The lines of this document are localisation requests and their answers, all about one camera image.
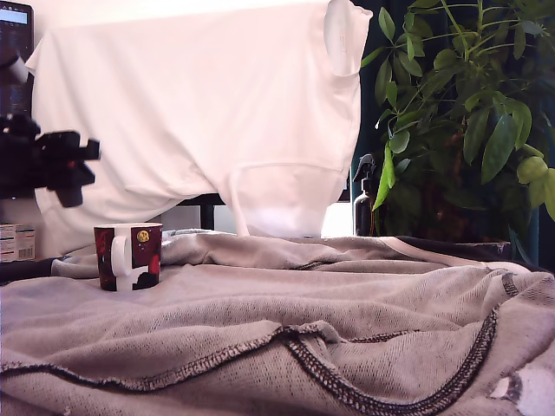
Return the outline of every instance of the gray fleece blanket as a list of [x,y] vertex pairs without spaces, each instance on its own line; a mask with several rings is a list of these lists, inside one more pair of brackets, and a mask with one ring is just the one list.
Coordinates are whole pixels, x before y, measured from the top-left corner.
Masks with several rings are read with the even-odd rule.
[[162,262],[134,292],[2,288],[2,415],[554,414],[548,273],[394,238],[181,235]]

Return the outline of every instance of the spray bottle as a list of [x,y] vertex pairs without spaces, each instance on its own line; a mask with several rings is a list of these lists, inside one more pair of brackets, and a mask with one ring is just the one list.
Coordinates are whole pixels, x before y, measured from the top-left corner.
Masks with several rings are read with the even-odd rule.
[[376,162],[372,153],[365,154],[356,170],[353,182],[362,181],[362,194],[355,199],[355,235],[376,237],[374,212],[375,203],[375,178]]

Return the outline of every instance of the white mug handle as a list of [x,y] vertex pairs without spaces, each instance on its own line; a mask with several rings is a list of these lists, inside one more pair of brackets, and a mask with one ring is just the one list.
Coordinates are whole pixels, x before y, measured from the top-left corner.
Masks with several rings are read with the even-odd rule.
[[116,277],[131,274],[131,239],[117,236],[112,240],[112,271]]

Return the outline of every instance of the dark red mug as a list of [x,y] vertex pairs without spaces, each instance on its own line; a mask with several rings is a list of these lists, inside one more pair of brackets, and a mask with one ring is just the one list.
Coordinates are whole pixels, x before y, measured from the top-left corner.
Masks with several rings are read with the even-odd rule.
[[103,224],[95,227],[101,288],[152,288],[160,280],[162,224]]

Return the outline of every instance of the white cloth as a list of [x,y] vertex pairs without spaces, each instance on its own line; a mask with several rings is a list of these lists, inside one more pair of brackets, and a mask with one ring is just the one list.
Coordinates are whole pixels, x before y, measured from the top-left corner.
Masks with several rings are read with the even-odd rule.
[[36,193],[59,250],[210,192],[240,235],[319,235],[356,144],[371,16],[322,0],[49,31],[27,62],[33,116],[101,142],[83,205]]

